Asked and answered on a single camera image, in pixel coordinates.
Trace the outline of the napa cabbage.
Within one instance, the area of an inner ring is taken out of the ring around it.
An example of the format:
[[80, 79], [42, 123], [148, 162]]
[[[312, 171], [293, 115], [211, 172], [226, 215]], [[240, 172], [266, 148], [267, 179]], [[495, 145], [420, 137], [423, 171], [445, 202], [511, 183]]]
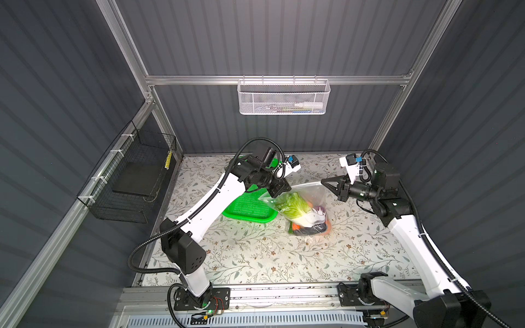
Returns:
[[277, 212], [299, 226], [312, 227], [325, 222], [325, 217], [319, 214], [318, 207], [303, 199], [298, 192], [282, 194], [275, 199], [273, 205]]

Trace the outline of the clear zip top bag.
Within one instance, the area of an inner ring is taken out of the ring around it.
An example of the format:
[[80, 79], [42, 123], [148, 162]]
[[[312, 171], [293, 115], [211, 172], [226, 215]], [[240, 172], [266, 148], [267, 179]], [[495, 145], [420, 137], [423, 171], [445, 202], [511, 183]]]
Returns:
[[326, 235], [331, 229], [326, 209], [326, 191], [320, 182], [312, 182], [292, 186], [291, 191], [277, 198], [265, 192], [258, 199], [289, 222], [290, 235]]

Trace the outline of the green plastic basket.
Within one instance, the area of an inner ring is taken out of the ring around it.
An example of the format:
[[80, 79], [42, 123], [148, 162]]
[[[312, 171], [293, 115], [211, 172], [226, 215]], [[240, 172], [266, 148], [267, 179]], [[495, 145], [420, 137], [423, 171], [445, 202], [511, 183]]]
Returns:
[[259, 200], [267, 192], [266, 189], [258, 189], [255, 184], [251, 186], [248, 193], [244, 193], [235, 199], [223, 212], [222, 215], [229, 219], [237, 219], [257, 224], [267, 224], [273, 221], [278, 212]]

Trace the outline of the red tomato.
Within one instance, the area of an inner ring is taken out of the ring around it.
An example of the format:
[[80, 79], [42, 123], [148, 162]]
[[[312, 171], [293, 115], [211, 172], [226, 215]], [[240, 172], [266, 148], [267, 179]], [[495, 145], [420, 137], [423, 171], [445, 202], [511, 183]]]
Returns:
[[332, 229], [332, 224], [329, 221], [327, 221], [325, 223], [325, 231], [324, 232], [325, 233], [329, 233], [331, 231], [331, 229]]

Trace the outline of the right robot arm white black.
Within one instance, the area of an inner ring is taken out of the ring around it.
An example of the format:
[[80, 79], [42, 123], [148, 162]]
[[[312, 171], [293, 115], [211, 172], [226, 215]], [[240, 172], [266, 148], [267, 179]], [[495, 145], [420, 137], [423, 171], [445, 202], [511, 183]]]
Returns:
[[368, 172], [369, 182], [359, 180], [362, 158], [340, 158], [343, 176], [325, 178], [322, 185], [338, 200], [368, 202], [372, 212], [397, 238], [417, 270], [425, 292], [417, 292], [395, 281], [387, 273], [363, 273], [357, 295], [370, 306], [384, 301], [413, 319], [417, 327], [482, 327], [491, 302], [483, 291], [474, 291], [450, 267], [418, 217], [413, 199], [400, 196], [406, 188], [399, 173], [388, 163], [377, 163]]

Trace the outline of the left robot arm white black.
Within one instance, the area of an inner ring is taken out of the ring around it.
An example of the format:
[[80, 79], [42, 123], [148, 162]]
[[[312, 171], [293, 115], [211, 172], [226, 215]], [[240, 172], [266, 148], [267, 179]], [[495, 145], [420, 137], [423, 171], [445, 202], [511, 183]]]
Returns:
[[165, 219], [161, 224], [161, 249], [194, 297], [202, 297], [211, 289], [203, 267], [206, 251], [200, 242], [222, 212], [252, 186], [267, 190], [272, 198], [291, 191], [286, 176], [300, 169], [299, 159], [289, 155], [273, 167], [275, 153], [275, 148], [268, 147], [231, 160], [204, 198], [176, 221]]

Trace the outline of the white marker in basket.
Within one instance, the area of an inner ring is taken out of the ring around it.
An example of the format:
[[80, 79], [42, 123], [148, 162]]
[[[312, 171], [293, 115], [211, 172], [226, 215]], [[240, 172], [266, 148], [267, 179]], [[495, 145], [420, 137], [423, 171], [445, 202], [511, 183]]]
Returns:
[[324, 104], [322, 102], [297, 102], [294, 107], [301, 110], [321, 110], [324, 108]]

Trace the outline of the black pad in basket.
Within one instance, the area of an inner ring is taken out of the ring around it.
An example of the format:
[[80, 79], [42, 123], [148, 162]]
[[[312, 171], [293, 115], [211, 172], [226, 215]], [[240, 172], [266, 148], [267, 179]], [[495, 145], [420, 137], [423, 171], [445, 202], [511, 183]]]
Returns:
[[129, 162], [112, 187], [118, 194], [149, 196], [153, 193], [161, 173], [161, 166]]

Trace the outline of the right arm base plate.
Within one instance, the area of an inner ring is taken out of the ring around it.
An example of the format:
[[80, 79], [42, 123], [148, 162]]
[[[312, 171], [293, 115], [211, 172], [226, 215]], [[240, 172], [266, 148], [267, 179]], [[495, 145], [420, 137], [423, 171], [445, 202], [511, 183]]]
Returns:
[[379, 299], [366, 299], [359, 294], [358, 286], [355, 284], [346, 284], [339, 282], [337, 284], [337, 295], [340, 305], [343, 307], [376, 307], [386, 308], [387, 304]]

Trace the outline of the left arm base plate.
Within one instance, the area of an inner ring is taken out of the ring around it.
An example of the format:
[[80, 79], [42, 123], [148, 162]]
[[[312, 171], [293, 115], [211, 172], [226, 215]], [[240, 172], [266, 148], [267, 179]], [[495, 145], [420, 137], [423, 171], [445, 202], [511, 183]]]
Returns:
[[174, 294], [174, 309], [176, 311], [228, 310], [230, 299], [230, 288], [210, 287], [199, 297], [179, 288]]

